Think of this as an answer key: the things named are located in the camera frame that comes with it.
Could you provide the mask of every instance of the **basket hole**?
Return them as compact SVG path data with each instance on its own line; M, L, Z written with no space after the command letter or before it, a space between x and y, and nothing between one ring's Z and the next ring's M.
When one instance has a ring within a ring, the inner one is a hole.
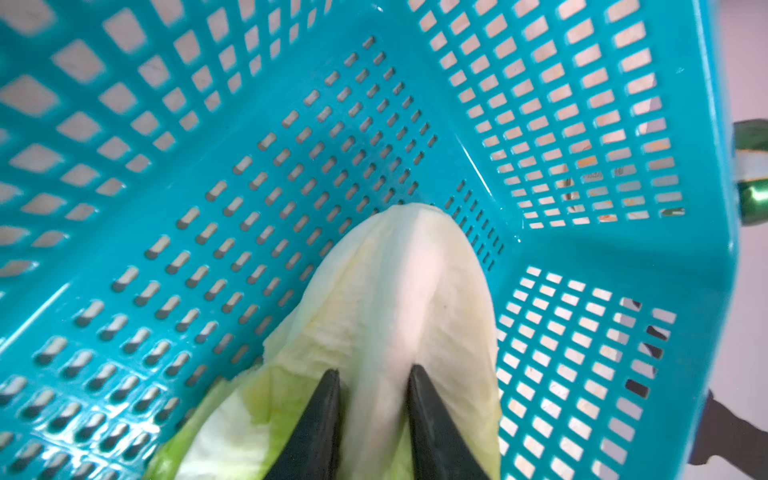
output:
M356 194L356 193L357 193L359 190L360 190L360 186L359 186L358 184L353 184L353 185L352 185L352 186L349 188L349 190L347 190L347 192L346 192L346 194L344 195L344 197L345 197L347 200L352 200L352 197L354 197L354 196L355 196L355 194Z
M320 251L320 256L324 257L333 248L333 240L328 240Z
M176 356L174 359L174 362L171 363L168 368L165 370L165 374L167 376L173 377L176 376L179 373L179 370L182 366L184 366L190 359L189 354L187 353L180 353Z
M361 110L362 110L362 104L360 102L356 102L352 106L352 108L349 109L349 111L347 113L349 114L349 116L351 118L354 118L358 113L360 113Z
M317 240L317 237L320 236L320 234L323 232L323 230L320 227L317 227L309 238L306 239L306 244L312 246L315 243L315 240Z
M168 352L168 349L170 348L170 343L163 340L162 342L159 342L147 355L144 357L144 363L149 366L155 366L157 365L157 362L160 361L160 359Z
M8 470L13 473L23 472L35 458L37 458L43 452L43 446L39 443L32 443L28 445L24 450L20 450L13 461L8 467Z
M165 132L160 137L158 137L157 140L152 142L152 144L155 147L157 147L159 150L162 150L162 151L169 150L171 147L174 146L175 143L176 143L176 139L172 134L170 134L170 132Z
M104 302L92 300L91 304L75 320L78 326L88 326L99 313L104 311Z
M269 284L266 286L266 288L264 289L264 291L262 292L262 294L263 294L264 296L270 296L270 295L272 295L272 293L275 291L275 289L276 289L276 288L277 288L279 285L280 285L280 278L276 276L276 277L274 277L274 278L273 278L273 279L272 279L272 280L269 282Z
M271 144L275 143L275 140L277 140L277 136L274 133L270 132L269 134L267 134L266 137L264 137L262 141L258 143L257 146L259 150L265 151L267 148L270 147Z
M149 443L151 437L148 433L142 433L136 439L131 443L131 446L129 446L125 452L123 453L123 458L127 460L131 460L133 458L136 458L141 452L141 450L145 447L147 443Z
M224 279L218 279L213 286L205 293L204 298L209 302L214 300L219 292L227 285Z
M218 326L219 325L216 322L206 323L206 325L203 327L200 333L198 333L195 336L195 339L194 339L195 343L199 343L199 344L205 343L205 341L208 340L208 337L210 336L210 334L213 333Z
M381 187L384 185L384 183L386 183L386 177L381 176L379 178L379 181L377 181L376 184L373 185L373 191L378 192L381 189Z
M326 77L326 80L325 80L326 86L327 87L332 87L333 84L335 84L336 81L339 80L340 76L341 75L339 75L339 72L334 70L333 73L331 73L330 75L328 75Z
M352 53L347 59L344 61L344 66L349 68L355 64L355 62L359 59L359 56L357 53Z
M233 339L234 339L234 335L232 335L231 333L227 333L226 335L221 337L221 340L219 341L219 343L214 347L214 353L216 355L220 355L227 348L227 346L229 346L229 344L232 342Z
M88 388L94 391L101 389L117 370L117 367L111 364L102 366L96 376L88 382Z
M138 71L141 77L144 78L152 88L162 87L170 79L168 67L158 55L155 55L143 63L138 68ZM186 99L184 99L181 90L175 88L170 94L166 95L163 102L169 110L175 112L186 104Z
M160 123L157 121L152 112L145 111L131 122L131 126L140 134L148 136L157 130L157 128L160 126Z
M152 247L144 252L144 256L150 260L154 260L158 255L163 253L163 250L165 250L168 245L170 245L170 237L162 235Z
M195 273L187 279L186 285L189 288L194 288L197 284L208 274L208 267L203 265L199 266Z
M56 93L26 74L0 89L0 101L34 118L43 117L59 105Z
M645 38L645 24L643 22L638 22L631 27L618 32L614 35L613 40L617 48L623 48L643 38Z
M272 258L277 258L288 247L288 240L282 239L277 246L272 250Z
M266 198L264 199L264 203L268 207L271 207L275 203L275 200L277 200L282 194L283 194L283 189L280 187L275 187L275 189L272 190L272 192L266 196Z
M99 173L86 164L77 164L61 177L61 181L75 187L84 187L93 181Z
M544 34L548 30L549 26L547 25L547 20L541 16L523 29L523 35L528 41L531 41L534 38Z
M667 340L669 340L670 334L671 334L671 332L669 330L667 330L667 329L663 329L663 328L661 328L659 326L652 326L652 325L649 325L645 329L645 331L646 331L646 333L650 334L651 336L654 336L654 337L658 338L659 340L663 340L665 342Z
M317 121L323 123L332 113L333 109L331 107L325 107L317 114Z
M658 372L658 369L641 360L633 360L632 369L651 380L656 378L656 373Z
M248 217L246 217L245 220L240 224L240 229L243 232L247 232L250 230L250 228L253 226L254 223L256 223L257 220L259 220L259 212L251 212Z
M309 216L302 215L301 218L293 226L293 231L296 233L299 233L309 221L310 221Z
M352 165L354 165L355 167L360 165L360 162L362 162L362 159L365 158L366 155L367 153L364 150L357 152L357 155L355 155L355 157L352 159Z
M139 347L149 338L150 332L148 329L140 328L136 331L133 337L123 344L123 352L130 355L135 353Z
M190 208L189 211L186 212L185 215L176 222L176 228L179 230L185 230L190 226L190 223L192 223L199 216L200 210L198 210L197 207Z
M250 276L248 277L248 280L247 280L247 282L248 282L250 285L253 285L254 283L256 283L256 281L257 281L257 280L258 280L258 279L259 279L259 278L262 276L262 274L264 273L264 270L266 270L266 265L259 265L258 267L256 267L256 269L253 271L253 273L251 273L251 274L250 274Z
M629 55L621 61L621 69L625 72L633 71L640 67L650 64L652 58L650 56L650 50L644 48L639 52ZM627 91L630 94L636 94L641 91L645 91L656 85L656 78L654 74L646 75L643 78L638 78L627 84Z
M333 181L333 186L336 188L341 187L341 184L344 183L344 180L346 180L348 176L349 173L346 170L342 170L341 173L339 173L339 176Z
M225 217L232 217L237 210L242 207L243 205L243 198L242 197L235 197L230 204L224 209L223 214Z
M210 239L210 236L216 233L218 229L218 225L215 223L209 223L205 229L195 237L195 242L199 245L205 245L208 239Z
M168 318L170 313L173 312L177 306L179 306L179 303L181 303L179 296L172 296L166 300L165 304L157 312L155 312L155 317L160 320Z
M330 195L328 194L328 192L323 192L323 194L320 195L317 198L317 200L315 200L315 209L319 210L320 208L322 208L325 202L327 202L329 198L330 198Z
M72 480L87 480L95 471L96 464L93 462L82 462L72 474Z
M291 270L292 268L294 268L296 264L299 262L299 260L301 260L301 253L299 252L294 253L293 256L290 257L290 259L286 263L286 270Z
M37 194L21 210L26 214L50 215L66 203L66 200L55 195Z
M108 18L102 24L114 43L125 53L133 53L147 41L144 30L128 8L123 8L117 14Z
M608 428L628 442L631 442L634 437L634 429L619 419L612 418Z
M205 193L205 199L209 202L216 200L227 189L227 182L219 180L213 188Z
M336 100L343 103L352 94L352 88L344 87L336 96Z
M139 378L135 375L126 377L120 385L112 392L113 402L122 402L131 391L139 384Z
M101 441L99 444L99 448L103 452L109 452L118 444L120 440L125 437L130 429L128 428L128 425L124 423L117 424L104 438L104 440Z
M283 119L283 126L289 128L299 118L299 112L292 110L287 117Z
M107 416L103 413L94 413L89 418L88 421L84 423L82 428L78 430L78 432L75 434L75 438L79 442L84 442L88 439L90 439L93 434L99 430L99 428L104 424L106 421Z
M200 123L200 119L197 118L197 114L194 111L189 112L188 114L184 115L181 120L179 120L179 124L186 131L192 130L197 126L198 123Z
M636 382L633 379L628 379L627 382L624 384L624 388L629 390L630 392L639 395L640 397L646 399L648 398L648 393L650 389L643 385L642 383Z
M312 90L310 94L304 98L304 104L307 107L311 107L317 101L318 98L320 98L320 92L318 92L317 90Z
M45 345L45 348L35 357L36 363L39 365L49 365L67 345L68 341L63 336L51 338Z
M285 292L285 294L283 294L282 297L280 297L280 300L278 300L277 302L277 306L279 306L280 308L283 308L288 303L288 300L290 300L292 296L293 296L293 290L288 290L287 292Z
M372 124L373 124L373 119L371 117L367 117L360 124L360 131L363 132L363 133L366 133Z
M248 323L248 320L250 319L250 317L251 317L251 316L253 316L253 315L254 315L254 313L256 313L256 311L257 311L258 309L259 309L259 306L258 306L258 305L255 305L255 304L253 304L253 305L249 306L249 307L246 309L245 313L243 313L243 315L241 315L241 316L240 316L240 318L239 318L239 319L237 319L237 322L238 322L240 325L245 325L246 323Z
M358 213L361 213L363 209L365 209L366 205L370 202L370 199L368 197L363 197L359 204L357 204L357 207L355 207L355 210L357 210Z
M413 104L413 97L411 97L411 96L409 95L409 96L408 96L408 97L407 97L407 98L406 98L406 99L405 99L405 100L402 102L402 107L403 107L403 109L404 109L404 110L407 110L407 109L408 109L408 107L410 107L410 106L411 106L411 104Z
M146 412L149 406L154 402L154 400L160 395L160 389L156 386L150 387L144 394L141 396L138 402L136 402L136 405L134 405L134 410L137 412Z
M402 164L402 158L397 157L395 160L392 161L391 164L389 164L389 171L393 172L398 169L398 167Z
M379 92L379 89L380 89L380 88L379 88L379 84L373 84L373 86L372 86L372 87L371 87L371 88L368 90L368 92L366 93L366 96L367 96L368 98L373 98L373 97L374 97L374 95L376 95L376 93L378 93L378 92Z
M310 278L310 275L314 270L315 270L315 266L310 263L309 265L306 266L304 271L299 276L299 280L302 282L306 282L306 279Z
M90 352L79 352L75 354L69 364L67 364L61 371L61 375L67 379L73 379L93 358L93 353Z
M215 42L221 41L230 32L227 12L223 7L208 15L207 23L210 35L214 38Z
M174 41L174 48L186 65L192 64L200 56L200 44L192 30L177 38Z
M317 180L314 178L310 179L310 181L306 182L306 185L301 189L301 194L304 196L308 195L316 185Z
M109 325L107 325L103 330L99 333L99 338L104 340L105 342L108 342L114 338L114 336L125 327L125 324L128 322L128 317L125 315L116 315Z
M232 365L236 365L237 363L239 363L240 360L243 358L243 356L248 352L248 349L249 349L248 345L242 345L239 349L237 349L235 354L232 355L232 358L230 359L230 363Z
M14 376L0 389L0 406L8 405L27 386L27 379Z
M331 157L328 159L328 161L323 165L323 173L327 174L330 172L331 168L333 168L336 165L336 157Z
M336 219L336 215L339 214L341 211L341 207L339 205L336 205L333 210L331 210L328 215L326 216L326 220L329 222L333 222Z
M309 128L309 127L305 127L305 128L304 128L304 129L301 131L301 133L299 133L299 134L296 136L296 143L298 143L299 145L303 144L303 143L304 143L304 141L306 141L306 139L307 139L307 138L309 138L311 134L312 134L312 129L311 129L311 128Z
M530 463L525 457L523 457L522 455L519 455L519 454L515 456L515 460L513 462L513 465L526 478L533 477L533 474L536 471L536 467L534 467L534 465L532 463Z
M637 346L637 351L644 353L648 356L651 356L655 359L660 359L664 354L664 351L661 348L645 342L640 342L640 344Z
M178 256L174 259L174 261L165 267L166 273L168 273L169 275L175 275L179 271L179 269L189 261L189 259L190 259L189 252L179 253Z

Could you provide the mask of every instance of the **plastic basket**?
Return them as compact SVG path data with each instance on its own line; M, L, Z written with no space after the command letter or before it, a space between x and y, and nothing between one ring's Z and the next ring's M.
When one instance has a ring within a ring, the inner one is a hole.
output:
M0 472L137 478L420 201L487 270L502 478L673 478L736 257L707 5L337 3L0 4Z

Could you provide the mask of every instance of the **white surface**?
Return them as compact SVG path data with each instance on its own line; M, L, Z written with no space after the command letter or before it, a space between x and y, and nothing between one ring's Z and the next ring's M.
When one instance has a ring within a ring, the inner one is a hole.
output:
M734 121L768 118L768 1L721 0L720 35ZM768 430L768 224L742 228L730 318L710 388L731 412ZM684 480L749 477L719 457L688 465Z

